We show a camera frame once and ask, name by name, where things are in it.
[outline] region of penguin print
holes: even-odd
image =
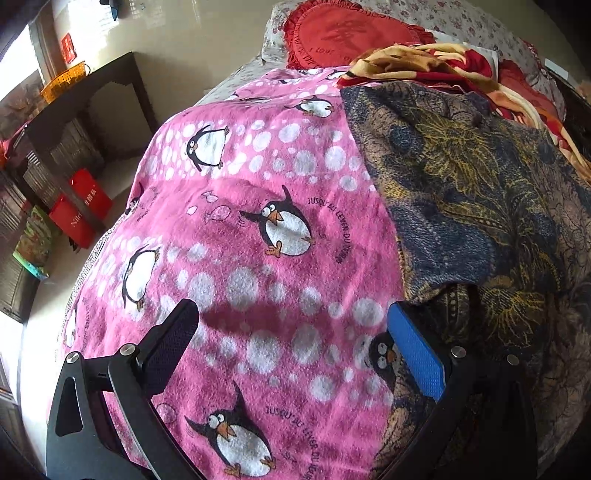
[[[240,478],[265,476],[275,469],[269,441],[248,417],[246,403],[236,382],[236,404],[232,410],[216,410],[206,424],[185,417],[189,426],[204,436],[226,465],[224,473]]]
[[[142,183],[139,183],[139,195],[137,197],[134,197],[131,199],[131,202],[129,203],[129,206],[125,209],[124,214],[125,217],[129,217],[131,216],[132,213],[135,212],[135,209],[138,207],[139,205],[139,200],[141,198],[141,196],[144,194],[144,186],[142,185]]]
[[[287,108],[296,108],[300,112],[303,112],[304,115],[319,116],[320,118],[326,118],[335,111],[335,107],[332,106],[332,103],[328,100],[318,98],[316,95],[302,100],[296,106]]]
[[[326,77],[326,80],[336,80],[336,79],[340,79],[346,72],[340,72],[338,70],[333,70],[331,72],[330,75],[328,75],[328,77]]]
[[[200,165],[206,167],[223,167],[222,153],[226,139],[230,133],[228,127],[217,130],[206,130],[213,125],[206,125],[187,143],[187,155],[199,171]]]
[[[269,103],[271,99],[269,97],[250,97],[250,98],[240,98],[240,102],[249,102],[249,103]]]
[[[135,303],[138,312],[144,306],[146,288],[152,278],[154,266],[160,258],[160,247],[156,250],[144,250],[145,248],[140,248],[129,260],[121,288],[123,307],[126,307],[129,300]]]
[[[289,85],[290,83],[299,83],[301,79],[280,79],[279,80],[283,85]]]
[[[376,335],[369,344],[369,361],[372,368],[389,387],[396,383],[401,355],[389,332]]]
[[[268,245],[265,255],[297,257],[305,254],[314,241],[308,220],[294,205],[286,186],[281,187],[285,200],[267,203],[261,213],[240,211],[240,215],[258,223],[262,239]]]

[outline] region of heart-shaped pillow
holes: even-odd
[[[370,48],[434,42],[422,27],[368,12],[348,0],[304,2],[291,13],[284,31],[287,67],[292,69],[338,67]]]

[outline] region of dark wooden furniture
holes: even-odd
[[[0,308],[21,322],[28,318],[38,280],[12,258],[12,252],[31,205],[48,213],[57,196],[63,194],[97,234],[105,231],[103,222],[72,189],[70,178],[80,168],[98,176],[109,160],[99,139],[85,125],[89,123],[86,109],[92,96],[110,82],[133,86],[144,118],[155,134],[159,124],[135,55],[130,52],[89,74],[42,110],[24,129],[1,172],[0,189],[6,194],[0,200],[10,196],[14,208],[10,215],[4,215],[6,219],[0,215]],[[135,150],[123,156],[131,158],[143,152]]]

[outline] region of patterned blanket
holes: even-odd
[[[492,115],[475,92],[396,81],[341,96],[396,224],[405,298],[447,344],[525,362],[543,471],[589,406],[591,190],[548,133]],[[387,380],[395,400],[376,471],[426,414],[403,367]]]

